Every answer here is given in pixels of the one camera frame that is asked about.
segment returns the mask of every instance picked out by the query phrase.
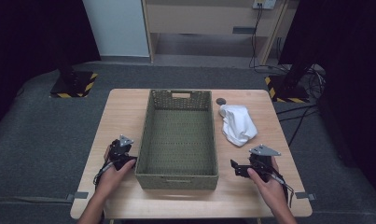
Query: crumpled white towel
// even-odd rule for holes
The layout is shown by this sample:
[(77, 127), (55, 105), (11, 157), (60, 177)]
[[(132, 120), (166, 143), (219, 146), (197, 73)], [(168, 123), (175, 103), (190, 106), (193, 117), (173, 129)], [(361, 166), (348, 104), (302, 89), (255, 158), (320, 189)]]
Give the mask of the crumpled white towel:
[(222, 105), (219, 114), (223, 117), (223, 134), (232, 144), (241, 147), (257, 135), (258, 130), (244, 105)]

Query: white cabinet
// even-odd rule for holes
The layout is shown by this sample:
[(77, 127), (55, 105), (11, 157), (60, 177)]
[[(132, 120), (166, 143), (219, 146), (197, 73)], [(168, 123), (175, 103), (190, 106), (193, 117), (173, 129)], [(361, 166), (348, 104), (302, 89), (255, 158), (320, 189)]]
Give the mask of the white cabinet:
[(83, 0), (101, 56), (149, 57), (141, 0)]

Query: green woven basket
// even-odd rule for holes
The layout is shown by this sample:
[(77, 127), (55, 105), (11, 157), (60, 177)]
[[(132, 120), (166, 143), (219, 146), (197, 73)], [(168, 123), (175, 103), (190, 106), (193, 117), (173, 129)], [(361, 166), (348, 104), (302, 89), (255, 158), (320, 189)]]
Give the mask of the green woven basket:
[(135, 175), (143, 189), (216, 188), (210, 91), (150, 91)]

